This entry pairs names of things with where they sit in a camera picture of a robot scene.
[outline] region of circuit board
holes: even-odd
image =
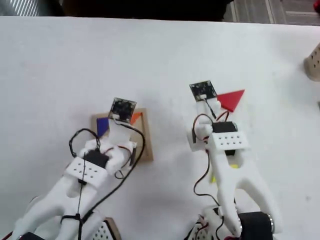
[[[135,101],[115,97],[108,118],[129,124],[136,105]]]
[[[217,97],[217,93],[212,85],[211,81],[203,81],[194,84],[190,84],[190,89],[196,102],[203,101],[205,99],[213,99]]]

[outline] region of wooden block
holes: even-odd
[[[95,133],[98,133],[97,130],[97,119],[100,118],[107,118],[108,117],[108,112],[106,113],[99,113],[95,114],[91,117],[91,129]],[[151,138],[150,138],[150,132],[149,132],[149,125],[148,125],[148,117],[147,117],[147,109],[146,108],[137,108],[132,116],[131,119],[131,125],[135,127],[136,129],[139,129],[141,132],[143,132],[144,137],[145,137],[145,148],[144,152],[142,154],[142,157],[140,159],[140,163],[142,162],[151,162],[154,160],[153,152],[152,152],[152,145],[151,145]],[[107,136],[109,134],[109,129],[108,131],[103,135]],[[132,142],[137,143],[137,148],[136,148],[136,156],[139,155],[141,149],[142,149],[142,139],[141,136],[137,133],[134,132],[131,135],[130,140]]]

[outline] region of red triangle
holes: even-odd
[[[217,98],[218,101],[221,103],[221,107],[230,112],[234,112],[244,92],[244,89],[239,91],[228,92],[218,95]]]

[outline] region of wire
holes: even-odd
[[[125,150],[127,150],[127,151],[129,152],[129,158],[128,158],[128,160],[127,160],[127,161],[122,165],[122,167],[121,167],[121,168],[123,168],[125,165],[128,164],[128,162],[129,162],[130,159],[132,158],[132,153],[131,153],[130,149],[129,149],[129,148],[126,148],[125,146],[119,146],[119,145],[118,145],[118,147],[119,147],[120,149],[125,149]]]
[[[8,233],[4,238],[2,238],[1,240],[7,240],[8,238],[11,237],[13,232]]]
[[[118,177],[118,176],[117,176],[117,173],[121,173],[122,177]],[[120,180],[121,180],[121,179],[124,179],[125,176],[124,176],[124,174],[122,173],[122,171],[119,170],[119,171],[116,171],[116,172],[114,173],[114,177],[115,177],[116,179],[120,179]]]
[[[209,103],[208,103],[207,99],[205,98],[205,99],[204,99],[204,101],[205,101],[205,102],[206,102],[206,104],[208,105],[208,107],[209,107],[209,109],[210,109],[210,112],[211,112],[211,114],[212,114],[213,118],[214,118],[214,119],[216,119],[216,118],[217,118],[217,116],[215,115],[214,111],[212,110],[211,106],[209,105]]]
[[[95,149],[100,152],[100,145],[101,145],[101,143],[100,143],[100,140],[99,140],[98,135],[97,135],[94,131],[92,131],[92,130],[90,130],[90,129],[88,129],[88,128],[82,128],[82,129],[76,131],[75,134],[71,137],[71,139],[70,139],[70,141],[69,141],[70,153],[71,153],[71,155],[72,155],[74,158],[77,156],[77,154],[74,152],[74,149],[73,149],[73,147],[72,147],[72,142],[74,141],[75,137],[78,136],[79,133],[81,133],[81,132],[83,132],[83,131],[87,131],[87,132],[91,133],[91,134],[94,136],[94,138],[95,138],[95,140],[96,140],[96,147],[95,147]]]
[[[82,173],[82,179],[81,179],[82,182],[81,182],[81,187],[80,187],[80,195],[79,195],[77,213],[79,213],[79,209],[80,209],[80,202],[81,202],[82,188],[83,188],[83,185],[84,185],[85,171],[86,171],[86,160],[83,159],[83,173]]]
[[[195,182],[195,184],[194,184],[194,186],[193,186],[193,192],[194,192],[194,194],[197,195],[197,196],[208,196],[208,197],[211,197],[211,198],[215,201],[215,203],[216,203],[218,206],[220,206],[220,204],[218,203],[218,201],[215,199],[214,196],[212,196],[212,195],[210,195],[210,194],[207,194],[207,193],[197,193],[197,192],[196,192],[196,187],[197,187],[198,183],[200,183],[200,182],[208,175],[208,173],[209,173],[210,157],[209,157],[209,152],[208,152],[207,150],[206,150],[206,153],[207,153],[207,155],[208,155],[208,167],[206,168],[206,171],[205,171],[205,173],[202,175],[202,177],[200,177],[200,178]]]
[[[117,125],[123,126],[123,127],[127,128],[127,129],[133,130],[133,131],[137,132],[138,134],[140,134],[140,136],[141,136],[141,138],[142,138],[142,149],[141,149],[141,152],[139,153],[139,155],[138,155],[135,163],[132,165],[132,168],[131,168],[131,169],[129,170],[129,172],[124,176],[124,178],[123,178],[122,181],[118,184],[118,186],[116,186],[116,187],[115,187],[111,192],[109,192],[106,196],[104,196],[103,198],[101,198],[101,199],[100,199],[92,208],[90,208],[90,210],[84,215],[84,217],[83,217],[83,219],[82,219],[82,221],[83,221],[84,223],[88,220],[88,218],[91,216],[91,214],[93,213],[94,209],[95,209],[97,206],[99,206],[103,201],[105,201],[105,200],[106,200],[107,198],[109,198],[112,194],[114,194],[114,193],[124,184],[124,182],[126,181],[126,179],[129,177],[129,175],[132,173],[132,171],[133,171],[133,170],[135,169],[135,167],[137,166],[137,164],[138,164],[139,160],[141,159],[142,154],[143,154],[143,152],[144,152],[144,150],[145,150],[146,138],[145,138],[144,134],[143,134],[140,130],[138,130],[138,129],[130,126],[130,125],[125,125],[125,124],[122,124],[122,123],[117,123],[116,121],[114,121],[114,122],[115,122],[115,124],[117,124]]]
[[[204,113],[199,114],[199,115],[196,116],[195,119],[193,120],[192,132],[194,133],[194,135],[195,135],[195,137],[196,137],[197,139],[199,139],[200,141],[203,141],[203,140],[206,139],[207,137],[205,137],[204,139],[200,139],[200,138],[196,135],[196,132],[195,132],[195,127],[196,127],[197,120],[198,120],[198,118],[201,117],[201,116],[206,116],[206,117],[211,121],[212,124],[214,124],[214,121],[212,121],[211,117],[209,117],[207,114],[204,114]]]
[[[215,237],[217,240],[220,240],[220,238],[218,237],[218,230],[224,225],[224,223],[225,223],[225,217],[222,216],[222,222],[221,222],[220,226],[218,226],[215,230]]]
[[[206,225],[200,227],[200,228],[198,229],[198,231],[196,231],[196,233],[195,233],[195,238],[194,238],[194,239],[196,240],[196,239],[197,239],[197,236],[198,236],[198,233],[199,233],[201,230],[206,229],[207,227],[209,227],[209,223],[207,223]]]
[[[216,119],[215,119],[215,121],[217,122],[217,121],[219,121],[219,119],[223,116],[223,115],[225,115],[226,114],[226,116],[225,116],[225,119],[224,119],[224,121],[226,122],[227,120],[228,120],[228,117],[229,117],[229,114],[230,114],[230,112],[227,110],[227,111],[224,111],[223,113],[221,113]]]
[[[79,216],[80,216],[79,210],[80,210],[80,202],[81,202],[81,196],[82,196],[82,188],[84,186],[85,171],[86,171],[86,160],[83,159],[83,172],[82,172],[80,195],[79,195],[78,210],[77,210],[77,214]],[[79,220],[79,228],[78,228],[78,240],[81,240],[81,235],[82,235],[82,223],[81,223],[81,219],[80,219]]]
[[[125,150],[127,150],[127,151],[129,152],[129,154],[130,154],[128,160],[122,165],[122,167],[121,167],[121,169],[122,169],[125,165],[128,164],[128,162],[129,162],[130,159],[132,158],[132,153],[131,153],[130,149],[127,148],[127,147],[125,147],[125,146],[120,146],[120,145],[118,145],[118,148],[120,148],[120,149],[125,149]],[[114,147],[110,147],[108,150],[104,151],[103,154],[106,154],[107,152],[109,152],[109,151],[112,150],[112,149],[114,149]],[[118,173],[118,172],[121,173],[122,177],[118,177],[118,176],[117,176],[117,173]],[[115,177],[116,179],[123,179],[125,176],[123,175],[122,171],[119,170],[119,171],[116,171],[116,172],[114,173],[114,177]]]
[[[73,149],[73,146],[72,146],[72,143],[74,141],[74,139],[83,131],[87,131],[89,133],[91,133],[94,137],[95,137],[95,141],[96,141],[96,147],[95,147],[95,150],[100,152],[100,140],[99,140],[99,137],[98,135],[88,129],[88,128],[82,128],[78,131],[75,132],[75,134],[71,137],[70,141],[69,141],[69,148],[70,148],[70,153],[71,155],[75,158],[77,157],[77,154],[74,152],[74,149]],[[81,203],[81,196],[82,196],[82,189],[83,189],[83,186],[84,186],[84,178],[85,178],[85,171],[86,171],[86,161],[83,159],[83,173],[82,173],[82,179],[81,179],[81,187],[80,187],[80,194],[79,194],[79,201],[78,201],[78,208],[77,208],[77,213],[76,215],[74,216],[74,219],[77,219],[79,221],[79,228],[78,228],[78,240],[81,240],[81,235],[82,235],[82,220],[80,219],[80,213],[79,213],[79,210],[80,210],[80,203]]]

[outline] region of black cable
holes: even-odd
[[[209,156],[209,152],[208,152],[207,150],[206,150],[206,153],[208,154],[208,167],[206,168],[206,171],[205,171],[205,173],[202,175],[202,177],[200,177],[200,178],[195,182],[195,184],[194,184],[194,186],[193,186],[193,192],[194,192],[194,194],[196,194],[197,196],[208,196],[208,197],[211,197],[211,198],[215,201],[215,203],[216,203],[218,206],[220,206],[220,204],[218,203],[218,201],[215,199],[214,196],[212,196],[212,195],[210,195],[210,194],[207,194],[207,193],[197,193],[197,192],[196,192],[196,187],[197,187],[198,183],[200,183],[200,182],[208,175],[208,173],[209,173],[209,168],[210,168],[210,156]]]
[[[122,171],[119,170],[119,171],[116,171],[116,172],[114,173],[114,177],[115,177],[116,179],[121,180],[121,179],[124,179],[125,176],[124,176],[124,174],[122,173]]]
[[[79,195],[79,202],[78,202],[78,210],[77,210],[77,215],[79,216],[79,228],[78,228],[78,240],[81,240],[81,235],[82,235],[82,225],[83,222],[80,218],[80,202],[81,202],[81,196],[82,196],[82,188],[84,186],[84,178],[85,178],[85,171],[86,171],[86,160],[83,159],[83,173],[82,173],[82,180],[81,180],[81,187],[80,187],[80,195]]]
[[[130,171],[127,173],[127,175],[125,175],[125,177],[124,177],[124,178],[122,179],[122,181],[118,184],[118,186],[116,186],[111,192],[109,192],[106,196],[104,196],[103,198],[101,198],[92,208],[90,208],[90,210],[89,210],[89,211],[84,215],[84,217],[82,218],[83,223],[85,223],[85,222],[88,220],[88,218],[91,216],[91,214],[93,213],[94,209],[95,209],[97,206],[99,206],[103,201],[105,201],[105,200],[106,200],[107,198],[109,198],[112,194],[114,194],[115,191],[117,191],[117,190],[124,184],[124,182],[125,182],[125,180],[127,179],[127,177],[129,177],[129,175],[131,174],[131,172],[132,172],[132,171],[135,169],[135,167],[137,166],[137,164],[138,164],[138,162],[139,162],[139,160],[140,160],[140,158],[141,158],[141,156],[142,156],[142,154],[143,154],[143,152],[144,152],[144,150],[145,150],[146,138],[145,138],[144,134],[143,134],[140,130],[138,130],[138,129],[130,126],[130,125],[125,125],[125,124],[121,124],[121,123],[116,123],[116,124],[117,124],[117,125],[120,125],[120,126],[123,126],[123,127],[127,128],[127,129],[131,129],[131,130],[137,132],[138,134],[140,134],[140,136],[142,137],[142,149],[141,149],[141,152],[139,153],[139,156],[137,157],[135,163],[132,165],[132,168],[131,168]]]
[[[225,217],[222,216],[222,222],[221,222],[220,226],[218,226],[215,230],[215,237],[217,240],[220,240],[220,238],[218,237],[218,230],[224,225],[224,223],[225,223]]]
[[[98,152],[100,152],[100,145],[101,145],[101,143],[100,143],[100,140],[99,140],[98,135],[97,135],[94,131],[92,131],[92,130],[90,130],[90,129],[88,129],[88,128],[82,128],[82,129],[76,131],[75,134],[71,137],[71,139],[70,139],[70,141],[69,141],[70,153],[71,153],[71,155],[72,155],[74,158],[77,156],[77,154],[74,152],[74,149],[73,149],[73,147],[72,147],[72,142],[74,141],[75,137],[78,136],[79,133],[81,133],[81,132],[83,132],[83,131],[87,131],[87,132],[91,133],[91,134],[94,136],[94,138],[95,138],[95,140],[96,140],[96,147],[95,147],[95,149],[96,149]]]
[[[210,109],[210,112],[211,112],[211,114],[212,114],[213,118],[214,118],[214,119],[216,119],[216,118],[217,118],[217,116],[215,115],[214,111],[212,110],[211,106],[209,105],[209,103],[208,103],[207,99],[204,99],[204,101],[205,101],[205,102],[206,102],[206,104],[208,105],[208,107],[209,107],[209,109]]]

